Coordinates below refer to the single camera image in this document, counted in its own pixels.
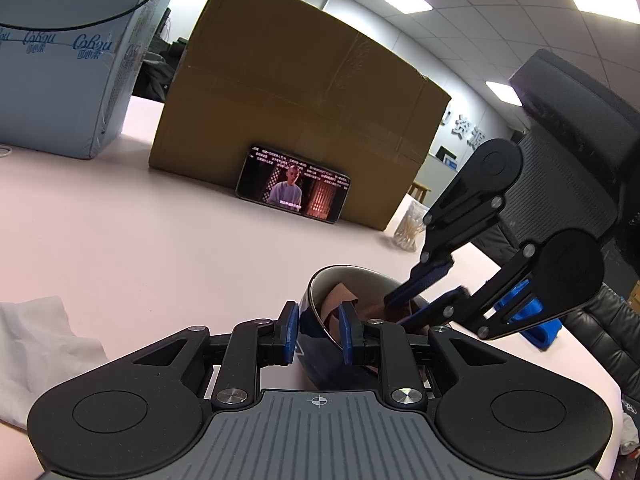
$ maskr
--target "dark blue bowl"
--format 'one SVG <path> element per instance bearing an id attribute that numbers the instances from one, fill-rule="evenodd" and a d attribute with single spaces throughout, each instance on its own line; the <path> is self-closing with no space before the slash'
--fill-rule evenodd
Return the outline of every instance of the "dark blue bowl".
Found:
<path id="1" fill-rule="evenodd" d="M 400 285 L 384 274 L 362 267 L 336 265 L 318 270 L 300 301 L 298 346 L 302 354 L 298 357 L 319 390 L 376 389 L 377 375 L 367 367 L 344 364 L 342 347 L 320 321 L 322 302 L 338 283 L 344 283 L 363 303 L 380 301 Z"/>

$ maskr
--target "smartphone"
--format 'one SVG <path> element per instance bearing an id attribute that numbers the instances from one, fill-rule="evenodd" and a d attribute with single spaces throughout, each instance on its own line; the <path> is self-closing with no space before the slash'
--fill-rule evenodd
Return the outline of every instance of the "smartphone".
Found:
<path id="1" fill-rule="evenodd" d="M 236 186 L 238 198 L 334 223 L 351 185 L 337 171 L 254 144 Z"/>

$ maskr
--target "table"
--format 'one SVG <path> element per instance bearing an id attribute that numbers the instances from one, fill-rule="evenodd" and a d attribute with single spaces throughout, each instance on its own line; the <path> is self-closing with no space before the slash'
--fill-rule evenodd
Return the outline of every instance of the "table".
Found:
<path id="1" fill-rule="evenodd" d="M 335 226 L 238 200 L 230 190 L 150 170 L 162 111 L 132 98 L 123 136 L 94 160 L 15 149 L 0 158 L 0 301 L 60 296 L 71 328 L 98 338 L 109 359 L 184 327 L 230 332 L 241 321 L 275 318 L 299 300 L 313 273 L 331 264 L 369 267 L 404 280 L 417 260 L 390 244 L 406 197 L 385 233 Z M 428 300 L 464 284 L 474 292 L 497 266 L 472 245 L 454 254 Z M 512 335 L 492 344 L 596 391 L 614 431 L 598 466 L 616 458 L 620 390 L 567 331 L 547 352 Z M 263 371 L 265 388 L 305 385 L 299 367 Z M 25 434 L 0 424 L 0 480 L 31 480 L 41 469 Z"/>

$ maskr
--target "white wall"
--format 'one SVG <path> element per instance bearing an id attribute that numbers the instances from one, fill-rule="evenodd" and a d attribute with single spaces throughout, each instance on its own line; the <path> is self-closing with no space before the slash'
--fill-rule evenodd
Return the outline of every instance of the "white wall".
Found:
<path id="1" fill-rule="evenodd" d="M 473 150 L 466 142 L 466 139 L 460 139 L 451 132 L 455 125 L 455 119 L 460 115 L 464 115 L 474 126 L 478 126 L 487 139 L 495 137 L 511 138 L 511 129 L 505 120 L 475 90 L 431 52 L 381 16 L 361 6 L 355 0 L 304 1 L 323 9 L 325 12 L 348 23 L 351 27 L 386 46 L 451 95 L 451 118 L 449 123 L 440 126 L 436 132 L 430 148 L 431 155 L 435 155 L 440 146 L 444 146 L 457 156 L 459 167 L 471 156 Z M 170 41 L 174 41 L 179 36 L 183 38 L 190 36 L 206 2 L 207 0 L 171 1 Z M 416 180 L 433 189 L 430 194 L 432 202 L 447 187 L 454 176 L 455 172 L 453 170 L 444 166 L 436 158 L 428 157 L 418 172 Z"/>

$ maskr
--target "clear plastic container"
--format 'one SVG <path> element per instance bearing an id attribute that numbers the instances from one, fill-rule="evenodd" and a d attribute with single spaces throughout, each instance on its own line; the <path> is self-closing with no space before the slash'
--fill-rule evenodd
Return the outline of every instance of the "clear plastic container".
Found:
<path id="1" fill-rule="evenodd" d="M 398 247 L 405 251 L 415 252 L 415 241 L 418 235 L 426 229 L 422 219 L 428 210 L 427 206 L 412 198 L 394 233 L 393 242 Z"/>

